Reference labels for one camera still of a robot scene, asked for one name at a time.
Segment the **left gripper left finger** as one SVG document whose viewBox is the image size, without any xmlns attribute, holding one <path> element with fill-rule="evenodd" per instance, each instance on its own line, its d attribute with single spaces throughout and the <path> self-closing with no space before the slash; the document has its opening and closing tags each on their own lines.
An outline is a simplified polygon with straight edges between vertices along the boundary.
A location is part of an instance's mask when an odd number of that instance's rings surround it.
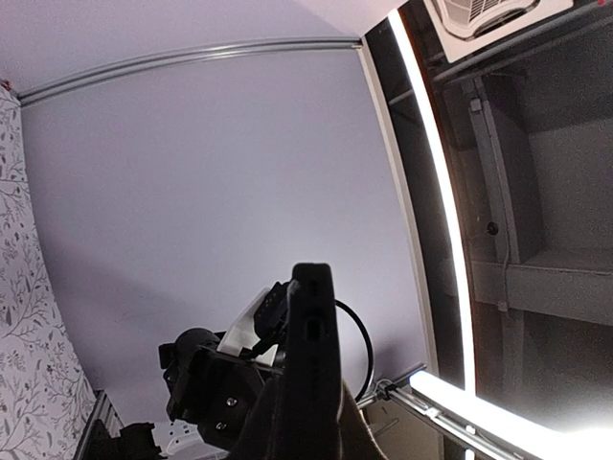
<svg viewBox="0 0 613 460">
<path fill-rule="evenodd" d="M 281 434 L 283 378 L 269 379 L 248 415 L 229 458 L 288 459 L 289 451 Z"/>
</svg>

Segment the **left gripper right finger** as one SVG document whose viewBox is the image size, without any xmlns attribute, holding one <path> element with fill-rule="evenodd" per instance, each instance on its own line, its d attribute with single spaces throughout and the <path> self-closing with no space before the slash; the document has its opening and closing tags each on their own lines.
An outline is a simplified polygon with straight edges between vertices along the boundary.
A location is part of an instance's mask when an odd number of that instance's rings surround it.
<svg viewBox="0 0 613 460">
<path fill-rule="evenodd" d="M 343 460 L 385 460 L 386 456 L 365 423 L 349 386 L 342 382 L 338 413 L 340 454 Z"/>
</svg>

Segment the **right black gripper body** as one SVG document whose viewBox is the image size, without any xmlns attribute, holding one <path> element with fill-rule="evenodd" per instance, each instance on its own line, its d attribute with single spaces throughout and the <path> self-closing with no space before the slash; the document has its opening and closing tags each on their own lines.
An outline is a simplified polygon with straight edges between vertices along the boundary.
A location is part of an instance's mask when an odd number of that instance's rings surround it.
<svg viewBox="0 0 613 460">
<path fill-rule="evenodd" d="M 158 347 L 169 390 L 167 414 L 197 427 L 202 440 L 220 449 L 235 446 L 267 380 L 282 370 L 217 350 L 224 332 L 188 329 Z"/>
</svg>

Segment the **black phone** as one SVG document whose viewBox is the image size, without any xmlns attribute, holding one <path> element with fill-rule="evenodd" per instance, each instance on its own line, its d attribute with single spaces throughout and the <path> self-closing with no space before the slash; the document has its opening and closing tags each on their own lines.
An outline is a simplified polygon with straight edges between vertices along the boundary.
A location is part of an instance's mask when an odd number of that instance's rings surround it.
<svg viewBox="0 0 613 460">
<path fill-rule="evenodd" d="M 282 459 L 336 459 L 342 379 L 330 267 L 296 264 L 288 306 L 278 454 Z"/>
</svg>

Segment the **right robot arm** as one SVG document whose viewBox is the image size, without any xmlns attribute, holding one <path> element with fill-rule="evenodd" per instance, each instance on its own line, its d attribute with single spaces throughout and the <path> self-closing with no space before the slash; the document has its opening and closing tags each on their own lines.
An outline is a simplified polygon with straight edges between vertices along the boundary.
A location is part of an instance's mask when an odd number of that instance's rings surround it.
<svg viewBox="0 0 613 460">
<path fill-rule="evenodd" d="M 218 352 L 223 336 L 193 328 L 160 345 L 169 419 L 127 425 L 116 437 L 102 434 L 90 442 L 86 457 L 167 459 L 200 443 L 231 450 L 264 384 L 282 368 Z"/>
</svg>

